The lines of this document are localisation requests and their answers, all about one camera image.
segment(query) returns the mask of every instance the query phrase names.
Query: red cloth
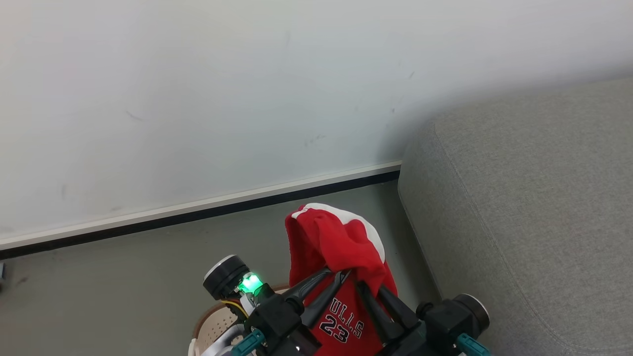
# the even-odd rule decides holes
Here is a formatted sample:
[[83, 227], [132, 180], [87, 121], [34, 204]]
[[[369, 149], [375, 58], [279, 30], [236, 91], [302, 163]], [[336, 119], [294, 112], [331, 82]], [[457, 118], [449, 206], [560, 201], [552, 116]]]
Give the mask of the red cloth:
[[[397, 294], [374, 227], [362, 217], [325, 204], [311, 203], [285, 220], [290, 242], [290, 285], [327, 266], [333, 272], [353, 269], [329, 309], [312, 329], [323, 347], [317, 355], [373, 355], [382, 343], [356, 293], [365, 281], [376, 295], [384, 284]], [[306, 299], [309, 304], [334, 277], [324, 280]]]

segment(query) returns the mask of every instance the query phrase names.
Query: floor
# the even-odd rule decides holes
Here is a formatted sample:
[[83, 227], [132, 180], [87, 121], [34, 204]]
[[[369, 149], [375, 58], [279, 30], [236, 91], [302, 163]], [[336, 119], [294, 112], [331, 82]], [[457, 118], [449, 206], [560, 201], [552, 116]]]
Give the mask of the floor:
[[[174, 356], [215, 301], [207, 270], [231, 253], [271, 284], [287, 283], [284, 218], [320, 202], [378, 230], [401, 299], [438, 300], [396, 181], [232, 213], [8, 260], [0, 293], [3, 355]], [[272, 253], [270, 246], [276, 246]]]

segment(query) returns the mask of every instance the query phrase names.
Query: gray fabric upholstery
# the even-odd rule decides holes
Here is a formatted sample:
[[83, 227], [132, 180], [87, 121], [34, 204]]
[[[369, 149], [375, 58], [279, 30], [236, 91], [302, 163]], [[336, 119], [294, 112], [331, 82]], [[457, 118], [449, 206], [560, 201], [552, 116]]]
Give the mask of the gray fabric upholstery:
[[633, 355], [633, 80], [427, 122], [399, 192], [444, 298], [495, 355]]

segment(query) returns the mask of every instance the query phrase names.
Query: glowing green led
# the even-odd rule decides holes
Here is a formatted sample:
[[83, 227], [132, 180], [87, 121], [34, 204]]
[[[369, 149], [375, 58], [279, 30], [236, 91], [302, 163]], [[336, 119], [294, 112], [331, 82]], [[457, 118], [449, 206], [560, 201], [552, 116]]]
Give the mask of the glowing green led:
[[255, 293], [257, 288], [261, 287], [263, 283], [260, 281], [260, 278], [254, 274], [251, 274], [250, 277], [244, 278], [242, 283], [240, 283], [237, 287], [242, 291], [242, 293]]

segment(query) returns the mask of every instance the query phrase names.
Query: beige basket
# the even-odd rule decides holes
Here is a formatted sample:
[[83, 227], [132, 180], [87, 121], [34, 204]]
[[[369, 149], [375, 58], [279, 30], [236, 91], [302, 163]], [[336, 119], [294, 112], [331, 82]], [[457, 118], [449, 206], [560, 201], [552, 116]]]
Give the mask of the beige basket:
[[[289, 286], [281, 286], [274, 288], [275, 292], [283, 293], [288, 290]], [[224, 304], [219, 304], [207, 310], [202, 318], [198, 320], [194, 329], [193, 340], [189, 345], [188, 356], [200, 356], [202, 353], [224, 333], [231, 324], [237, 320]], [[242, 336], [236, 337], [232, 344], [235, 345], [242, 340]]]

